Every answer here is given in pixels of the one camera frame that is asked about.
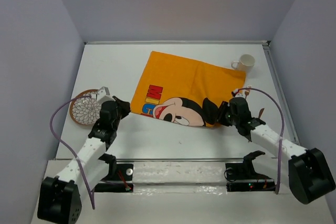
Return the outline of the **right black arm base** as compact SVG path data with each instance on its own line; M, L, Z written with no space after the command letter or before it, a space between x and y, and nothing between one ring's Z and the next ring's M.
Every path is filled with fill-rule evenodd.
M262 151L254 151L245 155L241 162L225 164L224 177L229 193L275 191L274 180L264 174L257 173L253 166L253 160L265 154Z

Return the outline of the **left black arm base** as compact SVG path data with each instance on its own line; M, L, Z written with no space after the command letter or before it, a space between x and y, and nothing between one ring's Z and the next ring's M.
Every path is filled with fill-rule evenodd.
M110 172L96 186L97 193L132 193L133 192L133 164L117 163L114 173Z

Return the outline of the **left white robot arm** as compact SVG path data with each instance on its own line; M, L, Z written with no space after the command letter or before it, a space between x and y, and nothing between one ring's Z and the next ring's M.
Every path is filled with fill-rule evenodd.
M61 138L57 139L74 157L57 175L45 177L41 182L38 219L52 223L76 223L83 200L88 197L95 209L94 188L103 179L115 176L117 160L107 151L116 139L120 121L131 112L130 103L107 95L97 98L97 101L101 104L99 118L79 152Z

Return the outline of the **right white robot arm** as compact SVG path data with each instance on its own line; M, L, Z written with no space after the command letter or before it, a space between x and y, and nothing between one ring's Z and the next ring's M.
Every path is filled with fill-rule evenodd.
M317 148L306 149L273 131L263 120L254 118L246 99L235 97L222 102L218 123L234 126L237 132L288 165L289 189L302 204L335 190L335 181L324 154Z

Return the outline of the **yellow cartoon cloth napkin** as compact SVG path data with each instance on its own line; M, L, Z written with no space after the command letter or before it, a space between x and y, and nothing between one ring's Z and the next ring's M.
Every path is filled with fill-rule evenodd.
M131 112L183 126L213 127L219 108L244 86L243 71L153 51L131 101Z

